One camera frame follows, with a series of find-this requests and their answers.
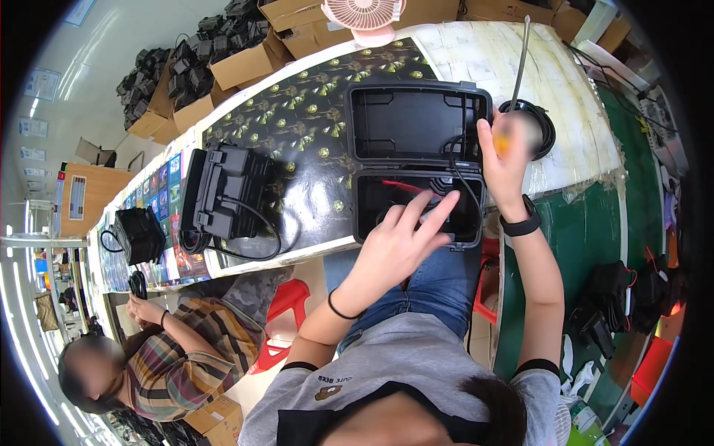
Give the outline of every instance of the black wristband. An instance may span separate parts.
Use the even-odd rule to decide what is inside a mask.
[[[166,317],[166,315],[167,315],[168,313],[169,313],[168,310],[164,310],[163,315],[161,315],[161,322],[159,323],[159,325],[161,326],[161,328],[164,328],[164,318]]]
[[[520,235],[528,235],[540,228],[540,215],[538,215],[538,210],[533,201],[526,195],[523,194],[523,204],[526,205],[526,212],[530,215],[530,218],[526,221],[521,221],[519,223],[507,223],[503,216],[499,218],[501,220],[501,226],[503,227],[503,232],[509,237],[518,237]]]
[[[333,311],[333,313],[335,313],[337,316],[339,316],[339,317],[341,317],[341,318],[343,318],[343,319],[347,319],[347,320],[355,320],[355,319],[359,319],[359,318],[361,318],[362,316],[364,316],[364,313],[367,313],[367,310],[364,310],[362,313],[359,313],[357,316],[354,316],[353,318],[348,318],[348,317],[345,316],[344,314],[342,314],[342,313],[340,313],[339,311],[337,311],[337,309],[335,309],[335,307],[332,305],[332,293],[334,293],[335,290],[330,291],[330,294],[327,295],[327,305],[330,305],[330,309],[331,309],[331,310]]]

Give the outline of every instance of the green workbench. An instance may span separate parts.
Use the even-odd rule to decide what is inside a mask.
[[[627,171],[623,173],[625,187],[622,182],[618,187],[613,175],[604,181],[605,185],[594,183],[571,203],[566,203],[560,192],[535,201],[543,221],[541,229],[563,276],[566,320],[578,304],[593,266],[622,258],[628,268],[640,270],[647,261],[647,246],[653,253],[662,251],[664,230],[659,166],[640,122],[622,108],[611,92],[600,89],[599,94],[608,112],[610,127],[622,143]],[[622,243],[625,234],[626,243]],[[510,379],[521,349],[525,297],[515,253],[506,246],[504,256],[503,304],[494,372],[503,379]],[[575,374],[590,357],[573,336],[571,339]],[[615,357],[605,363],[605,372],[590,389],[588,400],[603,422],[627,390],[629,377],[634,373],[647,340],[646,336],[633,331],[615,336]],[[565,380],[565,374],[562,371],[560,374],[561,380]],[[584,387],[579,394],[586,392]]]

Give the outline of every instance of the pink fan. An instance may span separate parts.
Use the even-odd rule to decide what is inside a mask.
[[[406,8],[406,0],[325,0],[322,10],[331,21],[349,28],[358,44],[375,48],[394,40],[391,23]]]

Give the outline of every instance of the hand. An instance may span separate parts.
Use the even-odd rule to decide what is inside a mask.
[[[139,299],[133,294],[129,294],[129,302],[126,304],[126,314],[142,328],[147,323],[160,324],[161,316],[164,315],[165,308],[148,300]]]
[[[507,222],[528,220],[528,211],[521,197],[523,176],[533,157],[528,149],[526,123],[509,113],[494,110],[493,132],[485,119],[479,119],[476,128],[483,153],[483,176],[488,193]],[[506,131],[509,147],[499,156],[493,147],[493,134]]]
[[[432,197],[431,191],[424,191],[407,206],[392,206],[382,223],[369,233],[352,271],[340,287],[359,290],[359,293],[349,293],[350,302],[339,306],[350,310],[344,314],[358,314],[375,303],[413,273],[431,253],[451,242],[448,235],[438,231],[456,206],[458,191],[450,192],[414,231]]]

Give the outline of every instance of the round black object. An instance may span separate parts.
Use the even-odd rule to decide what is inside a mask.
[[[535,157],[533,157],[533,161],[539,160],[548,155],[550,150],[553,148],[553,144],[555,144],[555,127],[553,126],[553,122],[550,120],[548,115],[545,114],[545,109],[543,107],[533,105],[523,99],[518,99],[516,101],[516,107],[517,110],[525,111],[530,114],[536,119],[538,125],[540,125],[540,130],[543,132],[543,145],[535,154]],[[511,111],[510,108],[511,101],[508,101],[502,103],[501,106],[498,107],[498,111],[506,113],[507,111]]]

